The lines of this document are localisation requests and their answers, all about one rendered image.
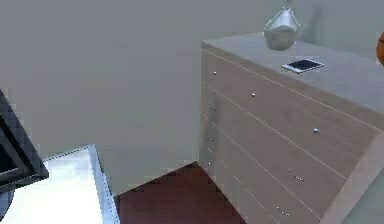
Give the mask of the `white glossy table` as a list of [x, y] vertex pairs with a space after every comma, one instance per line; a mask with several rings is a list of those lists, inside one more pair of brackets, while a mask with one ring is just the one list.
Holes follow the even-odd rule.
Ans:
[[0, 224], [121, 224], [94, 145], [44, 165], [49, 177], [17, 189]]

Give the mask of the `orange ball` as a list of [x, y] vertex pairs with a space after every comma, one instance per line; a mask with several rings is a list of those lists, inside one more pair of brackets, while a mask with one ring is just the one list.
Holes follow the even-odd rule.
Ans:
[[382, 32], [376, 44], [376, 57], [380, 64], [384, 66], [384, 32]]

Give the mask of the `white black screen phone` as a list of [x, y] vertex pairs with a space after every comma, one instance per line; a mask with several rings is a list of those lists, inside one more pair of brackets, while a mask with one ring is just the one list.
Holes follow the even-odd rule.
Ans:
[[323, 63], [313, 61], [310, 59], [303, 59], [303, 60], [294, 61], [288, 64], [283, 64], [282, 68], [288, 71], [294, 72], [296, 74], [301, 74], [310, 70], [321, 68], [323, 66], [324, 66]]

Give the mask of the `light wood chest of drawers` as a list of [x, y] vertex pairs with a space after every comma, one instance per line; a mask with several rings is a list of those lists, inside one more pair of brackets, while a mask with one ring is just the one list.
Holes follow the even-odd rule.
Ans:
[[[301, 74], [283, 64], [324, 66]], [[384, 67], [259, 33], [201, 44], [199, 163], [247, 224], [345, 224], [384, 169]]]

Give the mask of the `silver glass vase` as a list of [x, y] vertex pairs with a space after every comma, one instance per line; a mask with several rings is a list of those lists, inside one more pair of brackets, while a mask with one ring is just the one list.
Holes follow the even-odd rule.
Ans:
[[264, 26], [263, 36], [270, 50], [285, 51], [299, 38], [300, 23], [294, 14], [293, 1], [284, 0], [279, 12]]

